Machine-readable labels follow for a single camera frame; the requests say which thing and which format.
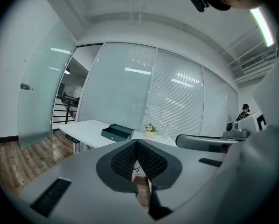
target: desk control panel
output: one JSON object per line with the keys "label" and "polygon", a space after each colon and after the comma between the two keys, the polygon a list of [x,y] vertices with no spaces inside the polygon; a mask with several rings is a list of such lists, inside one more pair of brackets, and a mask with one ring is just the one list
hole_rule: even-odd
{"label": "desk control panel", "polygon": [[72,136],[69,136],[68,134],[65,134],[65,137],[66,137],[68,140],[70,140],[70,141],[72,141],[73,143],[75,143],[75,144],[80,143],[79,140],[73,138]]}

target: black box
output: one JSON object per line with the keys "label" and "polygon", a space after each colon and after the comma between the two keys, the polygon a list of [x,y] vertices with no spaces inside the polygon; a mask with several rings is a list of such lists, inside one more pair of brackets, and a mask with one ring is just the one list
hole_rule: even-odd
{"label": "black box", "polygon": [[106,129],[102,129],[101,135],[115,142],[130,140],[133,136],[134,129],[121,125],[113,124]]}

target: water bottle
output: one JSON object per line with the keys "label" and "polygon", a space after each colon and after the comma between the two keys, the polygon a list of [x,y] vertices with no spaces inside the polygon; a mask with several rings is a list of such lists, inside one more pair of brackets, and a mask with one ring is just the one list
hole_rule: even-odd
{"label": "water bottle", "polygon": [[163,135],[162,135],[162,138],[164,138],[164,139],[167,139],[167,137],[168,137],[168,124],[166,125]]}

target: air conditioning vent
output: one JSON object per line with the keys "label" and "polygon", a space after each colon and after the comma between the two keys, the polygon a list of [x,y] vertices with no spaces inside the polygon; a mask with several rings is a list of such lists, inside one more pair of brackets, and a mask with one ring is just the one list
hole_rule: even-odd
{"label": "air conditioning vent", "polygon": [[259,55],[256,56],[255,58],[252,58],[246,62],[243,62],[242,64],[240,64],[241,70],[247,70],[255,65],[258,65],[260,63],[264,62],[263,56]]}
{"label": "air conditioning vent", "polygon": [[276,49],[275,49],[275,48],[269,49],[268,51],[266,51],[266,52],[263,53],[263,56],[264,56],[264,57],[266,57],[266,56],[271,56],[271,55],[276,56]]}

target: fluorescent light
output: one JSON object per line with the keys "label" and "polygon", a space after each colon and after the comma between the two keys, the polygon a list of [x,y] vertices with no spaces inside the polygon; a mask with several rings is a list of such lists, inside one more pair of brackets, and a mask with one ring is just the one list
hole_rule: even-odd
{"label": "fluorescent light", "polygon": [[144,62],[142,62],[142,60],[137,60],[137,59],[134,59],[134,58],[132,58],[132,57],[127,57],[130,61],[133,61],[133,62],[136,62],[136,63],[138,63],[138,64],[141,64],[141,65],[144,65],[144,66],[150,66],[150,67],[152,67],[152,65],[148,65],[148,64],[146,64],[146,63],[144,63]]}
{"label": "fluorescent light", "polygon": [[144,71],[144,70],[135,70],[135,69],[130,69],[130,68],[126,68],[126,67],[125,67],[125,70],[126,71],[132,71],[132,72],[138,72],[138,73],[143,73],[143,74],[150,75],[150,72]]}
{"label": "fluorescent light", "polygon": [[190,81],[195,82],[195,83],[199,83],[199,82],[200,82],[200,81],[197,80],[197,79],[194,79],[194,78],[192,78],[192,77],[183,75],[183,74],[181,74],[181,73],[177,73],[176,76],[182,77],[182,78],[184,78],[184,79],[190,80]]}
{"label": "fluorescent light", "polygon": [[174,105],[177,105],[177,106],[181,106],[181,107],[185,107],[184,105],[178,103],[177,101],[174,101],[172,99],[169,99],[169,98],[165,98],[169,103],[172,103]]}
{"label": "fluorescent light", "polygon": [[70,68],[65,69],[64,73],[69,75],[71,73]]}
{"label": "fluorescent light", "polygon": [[57,49],[57,48],[53,48],[53,47],[51,47],[51,50],[66,53],[66,54],[69,54],[69,55],[71,54],[68,50],[61,50],[61,49]]}
{"label": "fluorescent light", "polygon": [[273,39],[273,36],[271,35],[271,31],[267,25],[267,22],[266,22],[264,16],[262,15],[260,9],[256,8],[256,9],[252,9],[250,11],[256,18],[256,20],[262,30],[263,36],[266,40],[267,47],[271,46],[272,44],[274,44],[274,39]]}
{"label": "fluorescent light", "polygon": [[53,67],[49,67],[50,69],[52,69],[52,70],[58,70],[58,71],[60,71],[60,69],[56,69],[56,68],[53,68]]}
{"label": "fluorescent light", "polygon": [[185,82],[180,81],[180,80],[172,79],[172,81],[173,81],[173,82],[177,82],[177,83],[179,83],[179,84],[183,84],[183,85],[189,86],[189,87],[193,87],[193,85],[188,84],[188,83],[185,83]]}

